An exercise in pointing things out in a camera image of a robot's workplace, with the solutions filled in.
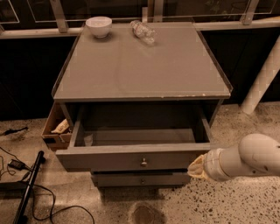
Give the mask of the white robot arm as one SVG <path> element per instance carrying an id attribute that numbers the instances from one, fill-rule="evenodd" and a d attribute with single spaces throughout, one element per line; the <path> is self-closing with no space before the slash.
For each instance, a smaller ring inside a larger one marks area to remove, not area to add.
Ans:
<path id="1" fill-rule="evenodd" d="M 218 182 L 237 177 L 280 176 L 280 143 L 270 136 L 249 134 L 236 146 L 198 156 L 187 168 L 196 179 Z"/>

